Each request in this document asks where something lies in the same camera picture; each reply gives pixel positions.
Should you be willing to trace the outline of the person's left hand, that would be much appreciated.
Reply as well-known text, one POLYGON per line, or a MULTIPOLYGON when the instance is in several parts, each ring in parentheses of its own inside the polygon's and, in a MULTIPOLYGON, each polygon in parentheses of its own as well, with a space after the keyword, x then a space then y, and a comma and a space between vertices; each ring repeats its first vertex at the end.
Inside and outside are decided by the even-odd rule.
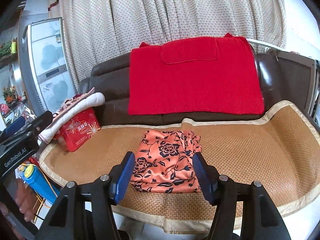
POLYGON ((15 202, 27 222, 33 221, 35 218, 31 195, 25 188, 22 179, 16 179, 17 191, 15 193, 15 202))

